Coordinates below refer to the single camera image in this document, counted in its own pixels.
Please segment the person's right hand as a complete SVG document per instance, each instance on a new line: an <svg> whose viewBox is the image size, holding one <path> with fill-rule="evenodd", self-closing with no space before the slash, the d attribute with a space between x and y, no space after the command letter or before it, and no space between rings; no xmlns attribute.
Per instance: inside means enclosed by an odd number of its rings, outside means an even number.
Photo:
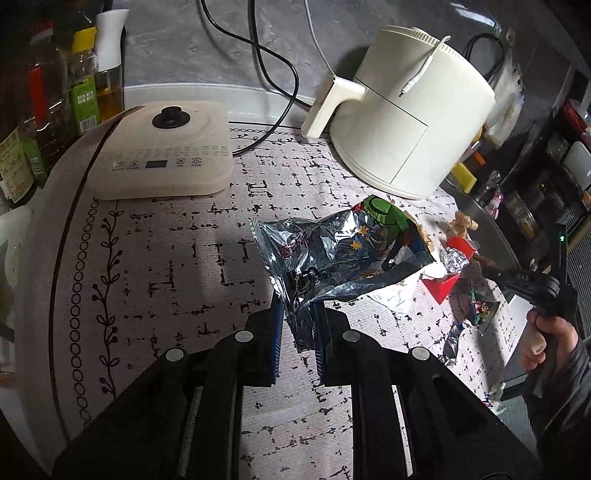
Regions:
<svg viewBox="0 0 591 480"><path fill-rule="evenodd" d="M526 315L526 337L521 342L522 366L532 372L543 365L558 373L579 344L575 327L559 316L544 317L536 309Z"/></svg>

